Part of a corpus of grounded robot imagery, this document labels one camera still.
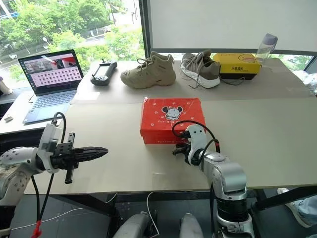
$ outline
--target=water bottle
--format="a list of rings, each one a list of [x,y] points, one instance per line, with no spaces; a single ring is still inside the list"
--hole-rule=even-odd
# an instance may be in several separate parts
[[[256,54],[256,58],[260,63],[264,63],[265,59],[268,57],[268,55],[271,53],[271,51],[274,50],[277,43],[277,37],[274,35],[271,35],[270,33],[267,33],[259,48],[258,52]]]

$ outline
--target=mouse cartoon logo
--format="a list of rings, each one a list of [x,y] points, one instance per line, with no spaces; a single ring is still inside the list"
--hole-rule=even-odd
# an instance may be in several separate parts
[[[169,120],[178,120],[180,113],[183,111],[182,107],[177,107],[177,108],[168,108],[168,107],[163,107],[162,112],[166,113],[166,119]]]

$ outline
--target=sneaker on floor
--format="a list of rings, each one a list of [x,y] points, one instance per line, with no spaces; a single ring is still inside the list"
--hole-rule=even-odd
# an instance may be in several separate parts
[[[212,88],[220,83],[219,63],[210,58],[211,50],[199,52],[197,55],[186,53],[183,56],[180,70],[194,79],[197,86]]]
[[[285,192],[288,192],[289,190],[287,188],[278,188],[277,189],[277,194],[282,194],[282,193],[285,193]],[[296,221],[302,226],[302,227],[305,227],[305,228],[308,228],[308,227],[311,227],[311,225],[309,223],[307,223],[304,218],[301,216],[301,214],[299,213],[296,205],[295,205],[295,202],[290,202],[290,203],[287,203],[286,206],[291,210],[291,212],[293,213]]]
[[[175,82],[173,70],[174,59],[171,55],[162,56],[154,51],[147,59],[138,59],[139,65],[135,69],[121,73],[121,81],[135,89],[150,88],[154,85],[168,86]]]

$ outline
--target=white table surface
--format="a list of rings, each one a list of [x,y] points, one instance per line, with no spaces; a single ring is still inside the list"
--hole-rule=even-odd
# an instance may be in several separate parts
[[[4,117],[0,120],[0,135],[15,133],[21,131],[41,129],[46,126],[49,121],[33,123],[25,125],[23,120],[27,112],[31,109],[32,104],[29,103],[30,97],[33,95],[33,91],[21,93],[14,103],[11,105],[9,110],[5,113]],[[6,115],[11,115],[13,120],[6,122],[4,118]]]
[[[139,125],[144,97],[199,97],[221,152],[242,165],[248,187],[316,184],[317,99],[279,59],[266,64],[253,80],[239,86],[221,83],[213,89],[190,88],[188,84],[195,82],[180,77],[179,62],[175,62],[176,82],[169,87],[125,86],[120,72],[135,67],[135,62],[119,62],[109,87],[91,84],[87,74],[66,113],[66,131],[76,133],[75,147],[102,146],[109,153],[81,163],[73,184],[64,184],[65,171],[57,173],[51,193],[208,189],[203,173],[184,163],[181,155],[172,156],[173,145],[143,143]],[[16,100],[7,112],[15,119],[0,121],[0,134],[45,127],[47,122],[21,123],[30,96]],[[45,193],[49,174],[35,178],[40,193]],[[31,184],[25,192],[34,193]]]
[[[143,143],[141,106],[72,105],[66,132],[76,133],[74,146],[102,146],[109,153],[80,163],[73,184],[64,184],[66,172],[58,172],[51,193],[208,189],[198,168],[171,154],[173,145]],[[317,184],[316,98],[203,101],[202,107],[221,152],[243,167],[248,188]],[[49,177],[35,176],[40,193]],[[34,193],[31,183],[25,192]]]

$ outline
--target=yellow shoe box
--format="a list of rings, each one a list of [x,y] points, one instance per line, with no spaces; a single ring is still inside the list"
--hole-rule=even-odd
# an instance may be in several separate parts
[[[220,63],[220,76],[223,79],[252,79],[261,67],[252,54],[217,53],[213,60]]]

